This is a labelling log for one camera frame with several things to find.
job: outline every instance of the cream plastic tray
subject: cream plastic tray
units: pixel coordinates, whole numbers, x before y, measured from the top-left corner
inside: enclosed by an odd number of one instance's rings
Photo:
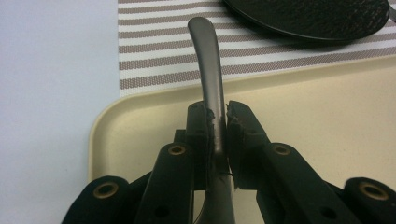
[[[366,176],[396,189],[395,56],[225,81],[224,93],[226,102],[249,105],[270,140],[295,147],[323,179],[342,188]],[[194,86],[110,105],[92,127],[89,179],[132,182],[149,172],[200,100]],[[238,189],[233,199],[237,223],[263,223],[254,191]]]

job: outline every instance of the white tabletop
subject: white tabletop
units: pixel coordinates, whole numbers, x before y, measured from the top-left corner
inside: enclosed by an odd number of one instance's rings
[[[60,223],[120,97],[117,1],[1,1],[0,83],[0,223]]]

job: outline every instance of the dark textured plate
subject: dark textured plate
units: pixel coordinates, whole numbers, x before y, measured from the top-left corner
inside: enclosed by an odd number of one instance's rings
[[[283,34],[325,41],[354,40],[380,30],[387,0],[224,0],[237,13]]]

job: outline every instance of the tray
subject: tray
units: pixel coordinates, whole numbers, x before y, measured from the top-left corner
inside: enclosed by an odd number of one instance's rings
[[[366,176],[396,189],[396,57],[337,63],[224,82],[225,100],[251,107],[273,142],[295,147],[325,180],[343,187]],[[184,129],[193,86],[119,99],[92,127],[89,179],[132,182],[149,172],[160,148]],[[201,208],[197,192],[194,214]],[[233,195],[237,223],[263,223],[254,191]]]

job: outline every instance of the striped cloth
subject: striped cloth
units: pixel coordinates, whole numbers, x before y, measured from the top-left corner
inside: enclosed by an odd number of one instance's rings
[[[396,23],[352,43],[275,34],[231,14],[220,0],[119,0],[120,96],[199,83],[189,19],[211,20],[224,79],[396,54]]]

